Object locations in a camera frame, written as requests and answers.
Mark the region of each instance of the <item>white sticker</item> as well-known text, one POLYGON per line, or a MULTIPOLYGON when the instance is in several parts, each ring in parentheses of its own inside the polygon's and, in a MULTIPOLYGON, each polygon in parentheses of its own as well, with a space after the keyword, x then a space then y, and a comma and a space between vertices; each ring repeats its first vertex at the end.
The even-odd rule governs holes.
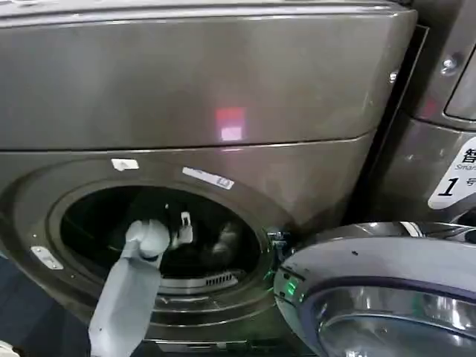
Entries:
POLYGON ((62 270, 63 266, 57 258, 45 247, 41 245, 35 245, 30 248, 33 254, 39 259, 40 262, 45 264, 51 270, 62 270))
POLYGON ((229 180, 228 178, 214 175, 212 173, 206 173, 205 171, 190 169, 189 167, 184 167, 182 173, 187 176, 192 176, 195 179, 208 182, 209 184, 214 184, 215 186, 230 190, 235 184, 234 181, 229 180))
POLYGON ((428 206, 442 210, 476 193, 476 138, 461 147, 428 200, 428 206))
POLYGON ((139 168, 139 163, 133 158, 112 158, 111 162, 117 171, 137 170, 139 168))

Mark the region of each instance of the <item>adjacent washing machine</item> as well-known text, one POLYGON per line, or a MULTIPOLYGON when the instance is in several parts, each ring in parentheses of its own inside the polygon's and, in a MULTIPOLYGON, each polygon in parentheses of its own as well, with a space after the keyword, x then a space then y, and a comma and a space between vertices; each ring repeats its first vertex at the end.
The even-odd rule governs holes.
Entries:
POLYGON ((367 185, 366 218, 474 225, 476 4, 414 1, 414 7, 430 30, 367 185))
POLYGON ((415 21, 388 1, 4 1, 3 251, 87 321, 130 223, 186 219, 148 338, 283 336, 274 270, 341 221, 415 21))

